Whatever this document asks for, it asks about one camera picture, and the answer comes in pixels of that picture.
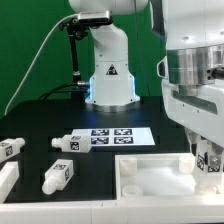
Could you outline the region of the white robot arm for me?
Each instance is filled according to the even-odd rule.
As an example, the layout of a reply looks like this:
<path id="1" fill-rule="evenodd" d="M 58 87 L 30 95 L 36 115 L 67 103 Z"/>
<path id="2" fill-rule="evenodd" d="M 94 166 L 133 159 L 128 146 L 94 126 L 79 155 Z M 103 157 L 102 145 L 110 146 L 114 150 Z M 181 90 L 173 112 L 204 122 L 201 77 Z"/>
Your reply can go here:
<path id="1" fill-rule="evenodd" d="M 224 153 L 224 0 L 68 0 L 76 21 L 90 28 L 94 73 L 89 105 L 126 106 L 135 93 L 126 64 L 126 33 L 112 21 L 136 16 L 136 40 L 145 63 L 165 56 L 162 78 L 167 116 L 195 135 L 196 160 L 212 168 Z"/>

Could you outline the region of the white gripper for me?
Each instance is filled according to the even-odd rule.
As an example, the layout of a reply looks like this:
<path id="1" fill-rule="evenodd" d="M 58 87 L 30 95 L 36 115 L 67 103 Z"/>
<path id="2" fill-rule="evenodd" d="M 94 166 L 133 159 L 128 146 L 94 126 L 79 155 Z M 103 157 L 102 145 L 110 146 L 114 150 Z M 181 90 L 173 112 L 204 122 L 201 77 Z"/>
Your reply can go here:
<path id="1" fill-rule="evenodd" d="M 224 148 L 224 81 L 216 79 L 213 84 L 200 86 L 196 97 L 178 98 L 173 96 L 177 86 L 169 82 L 167 57 L 157 67 L 160 65 L 165 67 L 161 88 L 167 116 L 188 128 L 185 133 L 192 154 L 196 153 L 199 135 L 210 140 L 208 165 L 220 166 Z"/>

